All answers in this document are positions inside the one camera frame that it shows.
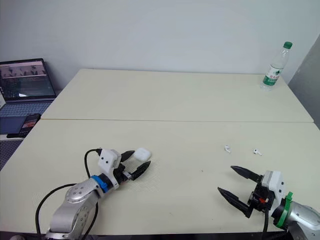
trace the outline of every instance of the green label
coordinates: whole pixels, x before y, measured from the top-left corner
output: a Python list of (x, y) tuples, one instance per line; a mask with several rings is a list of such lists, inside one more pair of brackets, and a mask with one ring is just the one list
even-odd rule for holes
[(273, 79), (273, 78), (270, 78), (270, 77), (267, 77), (267, 76), (265, 76), (264, 79), (263, 79), (263, 83), (265, 85), (268, 85), (268, 86), (275, 85), (276, 81), (277, 81), (277, 79)]

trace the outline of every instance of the plastic bottle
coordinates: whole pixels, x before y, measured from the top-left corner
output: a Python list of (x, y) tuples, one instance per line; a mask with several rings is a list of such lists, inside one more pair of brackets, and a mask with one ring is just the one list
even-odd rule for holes
[(286, 41), (283, 45), (281, 52), (279, 52), (272, 63), (270, 64), (268, 72), (265, 74), (263, 81), (261, 82), (260, 88), (265, 91), (272, 90), (273, 86), (279, 78), (280, 73), (286, 66), (289, 60), (289, 51), (292, 47), (292, 42)]

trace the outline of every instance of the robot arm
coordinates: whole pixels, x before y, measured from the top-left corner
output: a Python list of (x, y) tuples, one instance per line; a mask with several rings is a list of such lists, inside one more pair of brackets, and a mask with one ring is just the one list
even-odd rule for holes
[(234, 207), (250, 218), (253, 209), (261, 212), (268, 211), (274, 218), (274, 225), (288, 230), (293, 239), (316, 240), (320, 238), (320, 213), (309, 206), (292, 201), (292, 192), (285, 197), (285, 184), (282, 173), (266, 171), (258, 175), (240, 166), (231, 166), (239, 175), (257, 183), (251, 193), (248, 205), (241, 202), (231, 192), (218, 187), (221, 195)]
[(102, 172), (99, 176), (93, 175), (89, 179), (78, 183), (66, 192), (62, 205), (53, 214), (46, 238), (52, 239), (79, 239), (86, 225), (89, 212), (98, 200), (111, 190), (127, 180), (135, 180), (142, 175), (150, 165), (147, 161), (136, 171), (129, 173), (121, 164), (129, 159), (135, 151), (119, 154), (111, 149), (97, 149), (98, 165)]

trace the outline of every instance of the smartphone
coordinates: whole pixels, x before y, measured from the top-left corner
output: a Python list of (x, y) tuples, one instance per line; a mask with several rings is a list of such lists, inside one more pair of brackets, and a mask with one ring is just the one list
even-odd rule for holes
[(40, 120), (41, 114), (32, 114), (26, 116), (24, 123), (20, 129), (19, 133), (8, 134), (7, 138), (25, 138), (31, 129), (36, 125)]

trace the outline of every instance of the white wall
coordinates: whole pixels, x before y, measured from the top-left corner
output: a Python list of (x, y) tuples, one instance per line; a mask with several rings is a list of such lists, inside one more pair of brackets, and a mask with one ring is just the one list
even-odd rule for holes
[(0, 0), (0, 61), (43, 57), (58, 89), (80, 68), (264, 73), (291, 41), (288, 82), (319, 33), (319, 0)]
[(292, 78), (289, 87), (320, 129), (320, 36)]

